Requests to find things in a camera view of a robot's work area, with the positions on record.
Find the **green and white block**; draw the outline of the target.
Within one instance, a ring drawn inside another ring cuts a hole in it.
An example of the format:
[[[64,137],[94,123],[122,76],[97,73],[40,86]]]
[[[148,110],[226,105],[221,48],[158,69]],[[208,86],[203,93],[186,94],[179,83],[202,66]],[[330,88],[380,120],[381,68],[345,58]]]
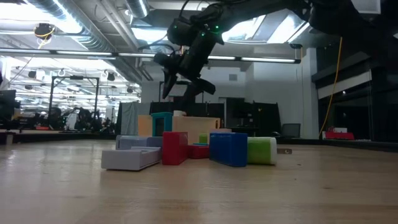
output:
[[[276,138],[248,137],[248,164],[276,165]]]

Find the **red square block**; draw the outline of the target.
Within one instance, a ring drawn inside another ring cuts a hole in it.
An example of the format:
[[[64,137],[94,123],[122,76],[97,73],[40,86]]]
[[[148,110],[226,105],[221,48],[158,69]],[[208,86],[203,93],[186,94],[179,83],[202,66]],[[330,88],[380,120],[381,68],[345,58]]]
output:
[[[167,131],[162,136],[162,164],[178,166],[188,158],[188,133]]]

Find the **black cabinet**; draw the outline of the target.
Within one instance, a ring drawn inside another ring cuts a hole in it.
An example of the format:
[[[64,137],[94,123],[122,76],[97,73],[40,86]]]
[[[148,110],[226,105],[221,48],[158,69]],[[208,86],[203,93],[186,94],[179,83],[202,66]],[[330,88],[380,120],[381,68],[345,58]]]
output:
[[[150,104],[149,113],[170,112],[180,109],[180,101],[182,96],[174,96],[172,100],[162,102],[152,102]],[[188,105],[183,109],[187,116],[224,118],[223,103],[196,103],[195,98],[188,101]]]
[[[227,98],[225,118],[227,129],[249,137],[271,137],[281,132],[277,103],[248,103],[243,98]]]

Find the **black metal stand frame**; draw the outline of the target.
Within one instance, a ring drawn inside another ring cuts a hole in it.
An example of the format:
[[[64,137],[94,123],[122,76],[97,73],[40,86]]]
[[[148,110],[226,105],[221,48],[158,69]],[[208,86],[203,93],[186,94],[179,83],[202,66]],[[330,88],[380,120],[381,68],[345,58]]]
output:
[[[95,105],[94,105],[94,112],[97,112],[97,107],[98,107],[98,92],[100,88],[100,79],[98,77],[84,77],[80,75],[72,75],[68,77],[70,80],[84,80],[87,79],[89,82],[91,80],[96,80],[96,84],[92,84],[96,88],[95,92]],[[52,102],[53,102],[53,91],[56,86],[58,86],[62,81],[64,81],[66,77],[61,77],[61,76],[53,76],[52,77],[52,82],[50,86],[50,98],[49,98],[49,111],[48,111],[48,118],[51,117],[51,112],[52,112]]]

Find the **long ceiling light bar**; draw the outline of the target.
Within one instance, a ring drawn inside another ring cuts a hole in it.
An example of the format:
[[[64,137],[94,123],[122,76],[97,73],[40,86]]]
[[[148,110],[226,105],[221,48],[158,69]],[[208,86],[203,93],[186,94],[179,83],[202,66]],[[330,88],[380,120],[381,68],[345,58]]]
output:
[[[77,50],[50,50],[50,49],[14,49],[1,48],[0,55],[21,56],[21,57],[48,57],[48,58],[85,58],[99,60],[115,60],[116,58],[154,58],[160,53],[121,53],[121,52],[90,52]],[[184,56],[204,59],[206,61],[234,61],[234,62],[262,62],[262,63],[300,63],[298,58],[278,58],[278,57],[255,57],[255,56],[221,56],[209,54],[193,54],[189,50],[185,51]]]

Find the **black monitor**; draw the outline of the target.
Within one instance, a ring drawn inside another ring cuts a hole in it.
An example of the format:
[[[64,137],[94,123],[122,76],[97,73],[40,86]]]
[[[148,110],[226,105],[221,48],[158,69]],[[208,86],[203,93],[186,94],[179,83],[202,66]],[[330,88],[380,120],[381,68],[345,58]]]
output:
[[[0,90],[0,121],[11,120],[16,105],[15,90]]]

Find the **silver round air duct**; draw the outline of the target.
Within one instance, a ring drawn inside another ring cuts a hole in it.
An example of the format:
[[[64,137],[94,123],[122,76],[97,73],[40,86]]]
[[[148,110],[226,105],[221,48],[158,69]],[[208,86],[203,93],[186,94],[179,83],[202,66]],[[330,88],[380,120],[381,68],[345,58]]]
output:
[[[148,15],[150,7],[147,0],[125,0],[127,8],[136,18],[144,18]]]

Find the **teal arch block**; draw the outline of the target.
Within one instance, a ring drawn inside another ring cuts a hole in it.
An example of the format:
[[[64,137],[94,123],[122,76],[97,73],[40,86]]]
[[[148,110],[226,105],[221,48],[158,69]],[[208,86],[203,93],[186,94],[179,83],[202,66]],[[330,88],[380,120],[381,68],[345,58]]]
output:
[[[165,131],[172,131],[173,114],[169,112],[152,113],[152,135],[162,136]]]

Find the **tan wooden block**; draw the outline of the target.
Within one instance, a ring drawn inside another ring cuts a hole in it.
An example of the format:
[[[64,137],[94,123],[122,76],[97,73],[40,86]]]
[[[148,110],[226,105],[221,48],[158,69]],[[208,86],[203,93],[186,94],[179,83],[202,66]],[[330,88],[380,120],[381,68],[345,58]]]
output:
[[[209,136],[211,131],[220,127],[221,120],[219,118],[174,116],[172,119],[172,131],[187,132],[189,144],[199,143],[201,134]],[[138,135],[152,136],[152,116],[138,116]]]

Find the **silver spiral air duct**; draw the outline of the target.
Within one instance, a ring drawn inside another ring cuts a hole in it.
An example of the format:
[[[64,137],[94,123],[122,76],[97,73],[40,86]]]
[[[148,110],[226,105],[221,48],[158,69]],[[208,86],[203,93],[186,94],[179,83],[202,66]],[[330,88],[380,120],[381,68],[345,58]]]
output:
[[[26,0],[52,17],[57,28],[89,51],[113,52],[115,47],[73,0]]]

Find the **blue digital clock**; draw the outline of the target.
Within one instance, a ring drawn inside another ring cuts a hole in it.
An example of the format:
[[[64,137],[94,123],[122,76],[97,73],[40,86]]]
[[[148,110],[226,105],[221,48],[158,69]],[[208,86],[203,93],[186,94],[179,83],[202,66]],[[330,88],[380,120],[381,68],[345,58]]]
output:
[[[246,167],[248,135],[245,133],[211,133],[209,158],[230,167]]]

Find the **gray cloth cover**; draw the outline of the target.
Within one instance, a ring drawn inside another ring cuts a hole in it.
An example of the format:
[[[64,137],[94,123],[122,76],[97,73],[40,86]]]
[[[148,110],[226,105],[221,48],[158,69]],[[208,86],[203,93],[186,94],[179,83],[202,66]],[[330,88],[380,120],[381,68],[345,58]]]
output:
[[[116,121],[117,135],[138,135],[138,116],[149,115],[150,103],[120,103]]]

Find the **light gray digital clock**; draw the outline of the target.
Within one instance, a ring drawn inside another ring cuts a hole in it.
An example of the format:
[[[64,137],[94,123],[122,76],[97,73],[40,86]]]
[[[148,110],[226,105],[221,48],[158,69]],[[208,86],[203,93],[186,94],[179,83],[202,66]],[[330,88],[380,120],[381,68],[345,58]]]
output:
[[[116,136],[116,150],[130,150],[132,147],[162,147],[162,137]]]

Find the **red box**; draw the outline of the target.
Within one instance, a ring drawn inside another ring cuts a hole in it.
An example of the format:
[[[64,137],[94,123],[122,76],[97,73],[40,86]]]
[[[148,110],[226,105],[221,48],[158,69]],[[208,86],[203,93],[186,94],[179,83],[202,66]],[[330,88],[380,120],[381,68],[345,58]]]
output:
[[[353,141],[354,134],[353,133],[337,133],[337,132],[333,132],[333,131],[324,131],[324,132],[322,132],[322,139]]]

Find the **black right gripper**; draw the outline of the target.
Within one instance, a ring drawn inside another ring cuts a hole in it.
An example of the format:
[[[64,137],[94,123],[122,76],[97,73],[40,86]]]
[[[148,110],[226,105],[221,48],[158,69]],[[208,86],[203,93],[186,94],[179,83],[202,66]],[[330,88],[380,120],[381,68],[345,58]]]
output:
[[[154,62],[163,67],[164,87],[162,98],[165,99],[172,87],[177,82],[177,74],[190,80],[191,83],[183,96],[183,107],[186,108],[191,102],[195,102],[196,96],[205,91],[213,95],[216,91],[214,84],[200,78],[200,72],[208,63],[208,56],[215,46],[214,38],[199,32],[194,38],[190,48],[182,55],[156,53]]]

